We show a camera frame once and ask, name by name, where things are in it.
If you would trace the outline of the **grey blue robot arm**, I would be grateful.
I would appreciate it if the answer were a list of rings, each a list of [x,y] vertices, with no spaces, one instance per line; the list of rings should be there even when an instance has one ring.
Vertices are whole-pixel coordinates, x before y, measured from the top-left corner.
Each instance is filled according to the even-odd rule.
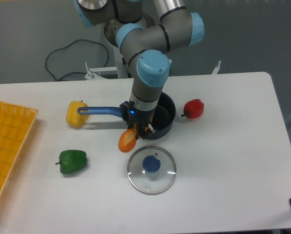
[[[175,117],[175,104],[162,91],[170,70],[167,53],[204,38],[202,17],[189,12],[182,0],[157,0],[160,23],[148,27],[140,0],[77,0],[74,4],[84,23],[116,22],[116,46],[134,80],[129,100],[119,107],[80,107],[78,113],[120,117],[128,128],[136,128],[137,138],[165,136]]]

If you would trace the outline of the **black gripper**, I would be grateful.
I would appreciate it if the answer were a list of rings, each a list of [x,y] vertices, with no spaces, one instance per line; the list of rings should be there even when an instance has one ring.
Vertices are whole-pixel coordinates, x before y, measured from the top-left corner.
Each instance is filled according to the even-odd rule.
[[[156,102],[149,102],[149,110],[141,110],[134,101],[125,101],[120,104],[122,119],[127,124],[127,129],[136,126],[136,139],[157,139],[157,128],[154,126],[153,117],[157,106]]]

